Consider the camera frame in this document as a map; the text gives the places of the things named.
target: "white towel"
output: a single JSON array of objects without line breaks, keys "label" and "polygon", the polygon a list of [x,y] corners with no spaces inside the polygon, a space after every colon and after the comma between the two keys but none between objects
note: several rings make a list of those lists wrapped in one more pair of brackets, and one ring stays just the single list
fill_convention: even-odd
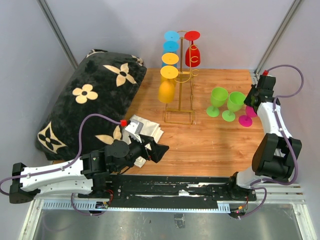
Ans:
[{"label": "white towel", "polygon": [[[130,120],[133,120],[133,119],[143,123],[143,128],[140,132],[142,135],[153,137],[156,143],[159,142],[162,134],[164,134],[164,131],[161,130],[159,123],[149,121],[137,115],[133,115],[130,118]],[[122,140],[126,142],[128,145],[131,143],[129,138],[129,133],[127,133],[125,130],[122,131]],[[141,168],[145,163],[146,163],[146,160],[140,156],[135,160],[134,165]]]}]

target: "gold metal stand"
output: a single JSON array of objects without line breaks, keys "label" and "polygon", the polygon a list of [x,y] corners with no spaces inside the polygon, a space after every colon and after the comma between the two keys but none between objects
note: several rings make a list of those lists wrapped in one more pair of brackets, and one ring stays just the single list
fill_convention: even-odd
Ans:
[{"label": "gold metal stand", "polygon": [[[192,69],[191,63],[196,63],[198,60],[197,56],[190,57],[189,59],[189,71],[183,71],[183,59],[184,59],[184,53],[183,53],[183,46],[184,46],[184,36],[180,37],[180,71],[179,75],[177,77],[178,80],[175,80],[177,83],[179,83],[179,102],[178,102],[178,108],[168,108],[168,103],[165,105],[165,110],[164,110],[164,122],[165,123],[172,123],[172,124],[185,124],[185,125],[192,125],[195,121],[195,111],[193,109],[193,99],[194,99],[194,94],[193,94],[193,88],[195,86],[195,76],[198,74],[194,74],[194,71],[199,71],[198,69]],[[191,56],[191,49],[195,50],[197,49],[197,45],[191,44],[191,41],[189,41],[189,56]],[[182,100],[182,86],[184,83],[187,83],[190,81],[190,109],[181,109],[181,100]],[[189,114],[189,122],[179,122],[179,121],[168,121],[168,113],[170,112],[179,112],[179,113],[187,113]]]}]

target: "red cap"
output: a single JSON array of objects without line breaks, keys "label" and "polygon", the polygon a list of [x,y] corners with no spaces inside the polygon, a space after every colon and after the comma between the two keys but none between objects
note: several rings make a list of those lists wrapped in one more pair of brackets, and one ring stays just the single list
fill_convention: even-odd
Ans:
[{"label": "red cap", "polygon": [[120,120],[121,127],[126,127],[128,126],[127,120]]}]

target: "cushion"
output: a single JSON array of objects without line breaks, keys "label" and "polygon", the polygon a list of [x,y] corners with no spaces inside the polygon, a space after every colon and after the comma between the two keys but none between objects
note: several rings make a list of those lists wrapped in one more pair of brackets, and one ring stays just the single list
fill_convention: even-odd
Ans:
[{"label": "cushion", "polygon": [[[72,160],[78,153],[79,128],[89,114],[124,119],[147,68],[129,54],[94,49],[80,63],[43,123],[35,146],[48,160]],[[89,118],[82,130],[82,154],[121,139],[121,128],[100,117]]]}]

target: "green goblet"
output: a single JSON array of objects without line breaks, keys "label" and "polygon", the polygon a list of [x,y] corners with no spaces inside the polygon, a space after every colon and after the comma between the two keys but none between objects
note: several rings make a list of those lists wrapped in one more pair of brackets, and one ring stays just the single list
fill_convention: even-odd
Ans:
[{"label": "green goblet", "polygon": [[219,107],[221,107],[228,98],[228,91],[223,87],[215,87],[211,92],[211,104],[212,106],[206,109],[206,113],[210,117],[217,117],[220,114]]},{"label": "green goblet", "polygon": [[229,99],[227,102],[228,110],[222,113],[222,118],[227,122],[232,122],[236,119],[235,112],[239,111],[244,105],[246,96],[239,91],[234,91],[230,93]]}]

